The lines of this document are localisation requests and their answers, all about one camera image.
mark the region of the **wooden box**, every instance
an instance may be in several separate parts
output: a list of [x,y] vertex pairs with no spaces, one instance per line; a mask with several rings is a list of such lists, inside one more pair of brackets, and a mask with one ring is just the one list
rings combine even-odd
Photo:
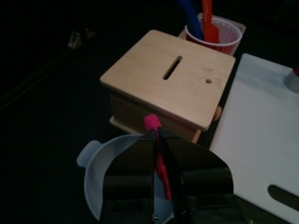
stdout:
[[187,140],[207,130],[235,58],[167,33],[151,30],[101,77],[110,89],[111,123],[146,133],[145,117]]

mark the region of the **red cup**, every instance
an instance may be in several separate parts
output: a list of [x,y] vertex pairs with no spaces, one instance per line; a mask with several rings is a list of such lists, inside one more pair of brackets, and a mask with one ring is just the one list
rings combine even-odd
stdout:
[[219,43],[218,44],[195,38],[189,31],[187,25],[185,26],[185,30],[187,34],[186,39],[202,46],[207,46],[209,48],[222,53],[233,55],[239,46],[239,41],[242,39],[243,34],[239,28],[230,21],[222,18],[214,17],[213,23],[219,27]]

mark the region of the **white surface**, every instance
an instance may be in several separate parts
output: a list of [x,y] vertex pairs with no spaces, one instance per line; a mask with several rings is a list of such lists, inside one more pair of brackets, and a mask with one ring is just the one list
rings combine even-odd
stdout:
[[233,172],[235,194],[291,223],[299,213],[267,192],[299,196],[299,94],[286,88],[291,68],[243,54],[211,151]]

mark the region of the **box lid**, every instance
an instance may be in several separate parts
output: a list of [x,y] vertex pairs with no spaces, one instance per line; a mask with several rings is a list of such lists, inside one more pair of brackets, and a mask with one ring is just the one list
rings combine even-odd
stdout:
[[151,30],[101,81],[123,96],[206,130],[234,63],[233,56]]

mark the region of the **dark background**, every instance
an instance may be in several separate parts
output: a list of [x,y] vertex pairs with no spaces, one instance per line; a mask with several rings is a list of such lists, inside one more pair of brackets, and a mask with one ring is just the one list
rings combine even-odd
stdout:
[[[194,4],[202,12],[202,2]],[[247,27],[221,106],[243,53],[287,67],[298,64],[297,9],[298,1],[214,1],[215,15]],[[109,123],[99,77],[150,30],[181,34],[183,11],[171,0],[6,0],[0,17],[2,223],[97,223],[77,158],[91,140],[125,134]],[[68,48],[71,32],[85,36],[86,28],[97,35]],[[201,137],[207,148],[217,126]],[[263,221],[254,211],[261,223],[283,223]]]

